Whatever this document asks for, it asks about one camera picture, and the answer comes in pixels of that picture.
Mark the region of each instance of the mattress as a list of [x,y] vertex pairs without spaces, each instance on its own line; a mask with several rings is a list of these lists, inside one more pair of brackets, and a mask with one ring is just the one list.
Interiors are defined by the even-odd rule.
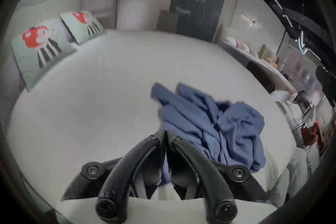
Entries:
[[119,30],[86,42],[19,96],[6,139],[31,186],[62,213],[61,196],[83,164],[121,157],[159,129],[160,105],[151,99],[155,82],[171,91],[182,82],[215,100],[258,110],[267,163],[253,176],[264,190],[273,188],[296,143],[258,80],[215,44]]

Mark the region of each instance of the pillow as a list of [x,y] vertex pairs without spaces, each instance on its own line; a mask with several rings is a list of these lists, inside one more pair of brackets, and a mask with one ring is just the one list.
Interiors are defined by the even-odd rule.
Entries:
[[250,47],[248,45],[246,45],[244,42],[242,42],[243,47],[244,47],[244,51],[246,51],[247,53],[250,53]]
[[256,58],[259,58],[258,53],[256,53],[254,50],[250,49],[250,54]]
[[53,65],[76,51],[64,31],[59,19],[46,20],[12,40],[16,63],[28,91]]
[[89,11],[68,12],[60,17],[78,45],[103,32],[102,25]]
[[244,50],[244,45],[239,39],[237,39],[237,48],[240,50]]
[[225,42],[226,42],[228,45],[230,45],[230,46],[232,46],[232,47],[234,47],[234,48],[237,47],[237,41],[236,41],[233,37],[227,37],[227,38],[225,38]]

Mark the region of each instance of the dark door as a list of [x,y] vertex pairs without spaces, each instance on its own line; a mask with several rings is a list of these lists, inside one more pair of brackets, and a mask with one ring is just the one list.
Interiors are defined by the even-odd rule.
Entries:
[[177,33],[212,42],[224,0],[171,0],[170,12],[179,14]]

